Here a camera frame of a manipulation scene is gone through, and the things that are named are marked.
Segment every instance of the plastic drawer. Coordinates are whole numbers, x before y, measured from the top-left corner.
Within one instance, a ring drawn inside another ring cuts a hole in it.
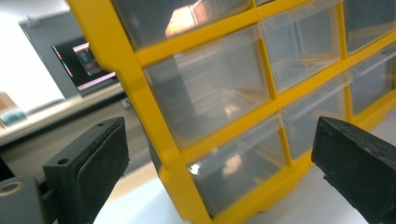
[[[272,2],[272,1],[275,1],[275,0],[256,0],[256,6],[259,6],[259,5],[268,3],[268,2]]]
[[[257,27],[249,27],[145,69],[180,146],[268,101],[259,34]]]
[[[349,83],[345,75],[340,75],[282,109],[294,159],[312,148],[319,116],[345,119],[344,87]]]
[[[349,53],[393,30],[395,0],[345,0],[346,44]]]
[[[393,90],[396,45],[391,45],[368,60],[350,68],[353,113],[359,114],[367,106]]]
[[[340,59],[338,2],[312,1],[261,22],[277,91]]]
[[[249,0],[112,0],[135,49],[243,11]]]
[[[273,116],[189,166],[212,217],[284,166],[280,127],[279,116]]]

